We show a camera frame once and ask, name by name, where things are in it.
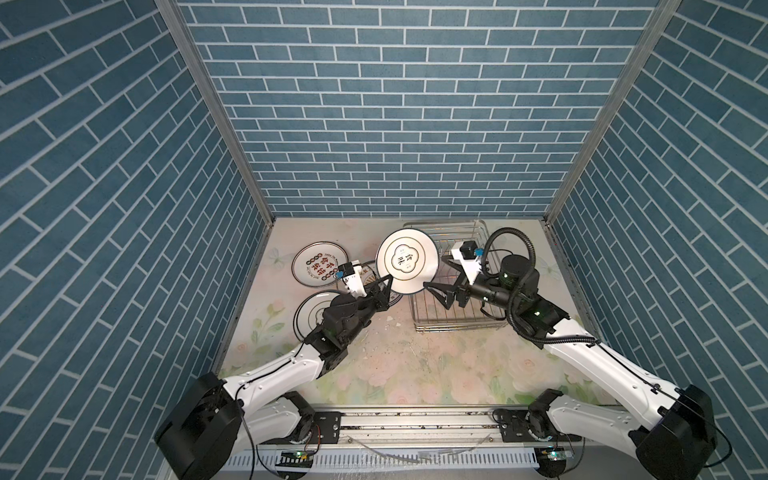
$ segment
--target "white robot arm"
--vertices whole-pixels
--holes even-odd
[[[528,258],[535,259],[530,240],[516,229],[494,232],[486,252],[503,233],[521,236]],[[547,390],[528,407],[534,437],[579,435],[637,458],[660,480],[696,478],[717,444],[705,393],[695,386],[678,389],[633,364],[540,297],[533,261],[508,255],[500,272],[490,274],[483,249],[474,242],[457,243],[451,254],[455,261],[443,261],[459,271],[456,282],[424,283],[445,308],[454,301],[463,307],[470,298],[500,306],[519,336],[577,368],[626,409],[588,405]],[[340,266],[338,275],[350,293],[331,302],[300,345],[242,375],[223,381],[213,373],[200,377],[168,416],[155,441],[180,480],[210,478],[250,442],[306,440],[314,411],[291,390],[335,368],[372,316],[389,308],[390,275],[363,286],[357,261]]]

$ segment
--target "black base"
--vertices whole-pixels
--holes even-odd
[[[531,425],[526,420],[527,415],[527,409],[496,409],[493,411],[493,418],[498,423],[498,430],[502,433],[504,443],[539,441],[530,432]],[[561,442],[567,445],[569,436],[571,442],[581,441],[581,437],[578,435],[558,433],[552,436],[550,442]]]
[[[341,428],[341,412],[315,412],[310,427],[310,437],[307,441],[308,448],[315,449],[317,446],[317,427],[320,427],[320,444],[339,443],[339,429]],[[299,445],[291,444],[289,437],[281,439],[271,439],[261,442],[261,445],[291,445],[296,448]]]

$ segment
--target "ceramic plate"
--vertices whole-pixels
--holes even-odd
[[[317,242],[304,247],[293,259],[293,278],[306,286],[326,286],[336,282],[339,265],[346,263],[346,252],[330,242]]]
[[[304,300],[296,312],[295,327],[301,335],[299,338],[306,338],[323,321],[323,311],[330,306],[331,300],[338,296],[338,292],[320,292]]]
[[[383,276],[392,275],[392,291],[404,295],[424,290],[424,282],[435,278],[438,265],[432,239],[412,228],[389,235],[376,253],[376,269]]]

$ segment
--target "wire dish rack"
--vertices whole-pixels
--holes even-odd
[[[429,235],[435,242],[438,255],[451,258],[451,247],[462,240],[474,240],[478,247],[484,247],[488,239],[488,227],[482,220],[435,221],[435,222],[411,222],[403,225],[403,228],[416,228]],[[501,258],[495,252],[488,256],[489,269],[498,272]],[[434,282],[453,284],[458,272],[445,263],[440,262]],[[445,332],[448,330],[498,328],[506,322],[489,319],[480,311],[482,302],[470,299],[465,308],[459,308],[454,303],[450,310],[443,305],[427,290],[414,293],[410,297],[411,314],[418,332]],[[485,311],[489,314],[501,317],[504,310],[493,305],[485,305]]]

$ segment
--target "brick wallpaper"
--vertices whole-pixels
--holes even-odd
[[[277,215],[540,217],[656,0],[180,3]]]
[[[713,397],[702,478],[768,478],[766,25],[684,0],[555,223],[609,343]]]
[[[0,2],[0,478],[153,478],[262,229],[152,0]]]

